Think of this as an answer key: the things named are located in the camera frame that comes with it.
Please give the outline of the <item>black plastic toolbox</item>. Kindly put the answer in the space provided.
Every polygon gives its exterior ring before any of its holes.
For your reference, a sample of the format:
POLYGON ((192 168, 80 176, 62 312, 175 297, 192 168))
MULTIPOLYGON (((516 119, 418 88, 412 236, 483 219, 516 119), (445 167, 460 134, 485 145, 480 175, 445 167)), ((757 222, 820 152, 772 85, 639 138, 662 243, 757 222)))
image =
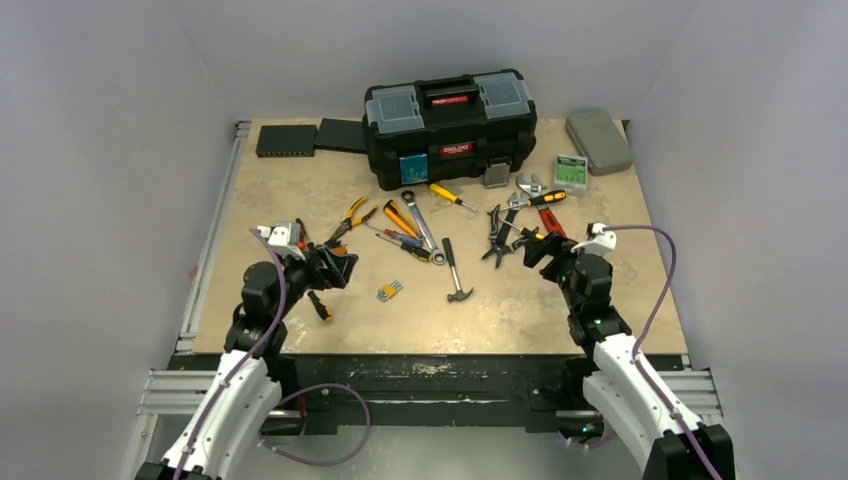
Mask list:
POLYGON ((458 178, 504 186, 537 144, 537 111, 515 69, 377 85, 364 97, 369 168, 384 191, 458 178))

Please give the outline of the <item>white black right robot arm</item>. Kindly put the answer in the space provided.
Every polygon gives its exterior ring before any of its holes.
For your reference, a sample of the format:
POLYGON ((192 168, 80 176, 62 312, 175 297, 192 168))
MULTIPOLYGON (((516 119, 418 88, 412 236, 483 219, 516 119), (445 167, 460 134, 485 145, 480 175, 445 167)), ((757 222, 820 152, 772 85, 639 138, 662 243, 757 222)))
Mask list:
POLYGON ((601 227, 582 243, 532 233, 525 246, 525 266, 550 260, 540 273, 563 293, 569 332, 589 363, 564 376, 563 397, 598 410, 645 479, 733 479, 727 430, 707 424, 673 392, 612 304, 613 267, 604 255, 615 240, 601 227))

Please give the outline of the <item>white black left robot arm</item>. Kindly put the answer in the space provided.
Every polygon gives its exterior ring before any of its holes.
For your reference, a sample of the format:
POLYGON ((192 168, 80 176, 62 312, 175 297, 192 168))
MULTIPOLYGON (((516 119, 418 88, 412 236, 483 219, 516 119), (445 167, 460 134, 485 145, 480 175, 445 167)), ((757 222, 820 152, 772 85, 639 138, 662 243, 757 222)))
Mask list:
POLYGON ((284 316, 309 293, 345 288, 358 260, 347 251, 308 243, 247 267, 210 388, 172 446, 160 460, 142 463, 136 478, 230 478, 249 449, 261 443, 268 414, 300 395, 294 377, 272 370, 287 335, 284 316))

